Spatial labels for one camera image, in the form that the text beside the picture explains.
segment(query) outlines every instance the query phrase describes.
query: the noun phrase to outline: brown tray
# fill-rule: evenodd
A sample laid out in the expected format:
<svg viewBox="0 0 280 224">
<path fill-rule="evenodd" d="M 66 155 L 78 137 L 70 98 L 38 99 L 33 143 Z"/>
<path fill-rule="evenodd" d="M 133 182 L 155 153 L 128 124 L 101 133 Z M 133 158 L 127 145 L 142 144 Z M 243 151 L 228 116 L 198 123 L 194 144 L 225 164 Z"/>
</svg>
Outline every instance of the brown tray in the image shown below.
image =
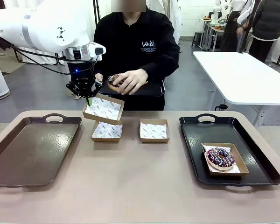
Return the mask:
<svg viewBox="0 0 280 224">
<path fill-rule="evenodd" d="M 63 121 L 47 121 L 58 116 Z M 82 118 L 24 118 L 0 143 L 0 186 L 44 186 L 61 166 Z"/>
</svg>

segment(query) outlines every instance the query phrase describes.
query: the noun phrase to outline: purple frosted donut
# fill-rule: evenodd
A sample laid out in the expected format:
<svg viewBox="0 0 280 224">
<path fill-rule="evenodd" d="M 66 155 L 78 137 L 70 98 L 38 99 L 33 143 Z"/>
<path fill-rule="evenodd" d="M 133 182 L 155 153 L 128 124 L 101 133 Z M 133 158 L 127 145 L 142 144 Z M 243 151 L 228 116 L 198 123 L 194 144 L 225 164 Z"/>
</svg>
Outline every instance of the purple frosted donut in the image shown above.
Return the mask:
<svg viewBox="0 0 280 224">
<path fill-rule="evenodd" d="M 207 152 L 207 158 L 211 163 L 219 168 L 231 168 L 234 163 L 233 155 L 226 149 L 212 148 Z"/>
</svg>

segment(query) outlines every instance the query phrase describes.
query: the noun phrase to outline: tray handle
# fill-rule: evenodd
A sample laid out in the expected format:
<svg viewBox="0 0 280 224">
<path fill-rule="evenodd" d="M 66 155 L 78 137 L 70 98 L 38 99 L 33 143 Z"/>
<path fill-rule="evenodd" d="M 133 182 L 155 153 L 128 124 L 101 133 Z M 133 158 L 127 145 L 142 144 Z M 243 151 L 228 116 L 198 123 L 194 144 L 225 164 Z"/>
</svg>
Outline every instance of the tray handle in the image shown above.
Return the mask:
<svg viewBox="0 0 280 224">
<path fill-rule="evenodd" d="M 63 119 L 63 121 L 57 121 L 57 120 L 47 121 L 47 118 L 49 118 L 49 117 L 61 117 Z M 62 114 L 59 114 L 59 113 L 51 113 L 51 114 L 47 114 L 46 116 L 38 118 L 38 120 L 43 123 L 48 123 L 48 124 L 62 124 L 67 118 L 68 117 L 66 117 Z"/>
<path fill-rule="evenodd" d="M 205 121 L 200 121 L 199 119 L 202 117 L 212 117 L 215 119 L 215 121 L 211 121 L 211 120 L 205 120 Z M 195 117 L 195 119 L 197 119 L 197 123 L 202 123 L 202 124 L 211 124 L 211 123 L 215 123 L 216 120 L 219 119 L 219 117 L 217 117 L 214 114 L 210 114 L 210 113 L 204 113 L 204 114 L 200 114 L 197 117 Z"/>
</svg>

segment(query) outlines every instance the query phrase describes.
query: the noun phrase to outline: empty cardboard box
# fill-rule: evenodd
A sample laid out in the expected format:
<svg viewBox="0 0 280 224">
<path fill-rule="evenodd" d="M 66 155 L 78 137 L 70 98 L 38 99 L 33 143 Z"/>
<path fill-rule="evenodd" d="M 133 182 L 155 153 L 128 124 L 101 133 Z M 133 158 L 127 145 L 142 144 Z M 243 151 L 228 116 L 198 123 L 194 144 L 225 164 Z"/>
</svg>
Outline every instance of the empty cardboard box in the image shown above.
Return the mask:
<svg viewBox="0 0 280 224">
<path fill-rule="evenodd" d="M 85 105 L 83 115 L 87 119 L 111 125 L 120 123 L 125 102 L 102 94 L 92 98 L 91 106 Z"/>
<path fill-rule="evenodd" d="M 214 147 L 227 147 L 230 148 L 230 152 L 233 155 L 234 159 L 235 159 L 235 163 L 239 169 L 239 173 L 232 173 L 231 171 L 221 171 L 218 170 L 216 168 L 214 168 L 208 161 L 207 161 L 207 157 L 206 157 L 206 150 L 205 148 L 202 146 L 203 148 L 203 153 L 204 153 L 204 157 L 206 159 L 206 162 L 208 164 L 209 167 L 209 171 L 210 171 L 210 175 L 225 175 L 225 176 L 243 176 L 249 173 L 247 166 L 245 165 L 245 162 L 243 161 L 243 158 L 241 157 L 241 155 L 239 154 L 237 148 L 235 147 L 234 144 L 229 144 L 229 143 L 202 143 L 202 145 L 205 146 L 214 146 Z"/>
<path fill-rule="evenodd" d="M 141 119 L 140 140 L 144 143 L 167 143 L 170 139 L 169 126 L 164 119 Z"/>
<path fill-rule="evenodd" d="M 96 121 L 91 132 L 94 142 L 119 142 L 122 135 L 123 124 L 111 125 Z"/>
</svg>

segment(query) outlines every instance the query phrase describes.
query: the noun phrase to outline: stool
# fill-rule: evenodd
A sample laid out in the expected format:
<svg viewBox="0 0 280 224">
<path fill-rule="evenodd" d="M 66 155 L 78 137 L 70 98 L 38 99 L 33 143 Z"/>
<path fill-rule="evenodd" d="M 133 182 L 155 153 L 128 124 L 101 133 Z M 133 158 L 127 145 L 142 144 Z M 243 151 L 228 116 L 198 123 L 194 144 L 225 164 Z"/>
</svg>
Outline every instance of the stool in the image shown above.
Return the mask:
<svg viewBox="0 0 280 224">
<path fill-rule="evenodd" d="M 202 36 L 202 32 L 195 32 L 192 46 L 193 44 L 195 44 L 195 47 L 198 47 L 198 45 L 200 44 L 201 36 Z"/>
</svg>

